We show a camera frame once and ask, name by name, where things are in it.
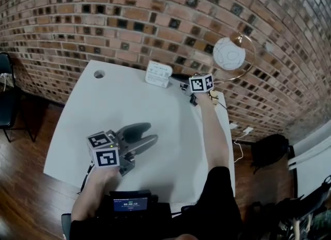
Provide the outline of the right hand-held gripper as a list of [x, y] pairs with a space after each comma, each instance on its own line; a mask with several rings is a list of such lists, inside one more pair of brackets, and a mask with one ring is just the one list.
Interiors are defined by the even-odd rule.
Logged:
[[214, 89], [214, 79], [211, 73], [209, 74], [199, 74], [190, 77], [187, 74], [173, 73], [170, 76], [170, 81], [172, 83], [180, 83], [180, 88], [182, 92], [190, 97], [190, 103], [196, 106], [195, 93], [208, 93]]

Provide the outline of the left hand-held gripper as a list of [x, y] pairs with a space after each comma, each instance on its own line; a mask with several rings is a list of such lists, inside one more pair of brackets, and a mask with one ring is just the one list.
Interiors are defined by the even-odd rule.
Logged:
[[150, 123], [135, 123], [117, 132], [101, 131], [88, 136], [86, 142], [93, 165], [96, 168], [119, 167], [121, 176], [126, 175], [136, 165], [135, 154], [143, 153], [158, 141], [157, 134], [142, 138], [150, 128]]

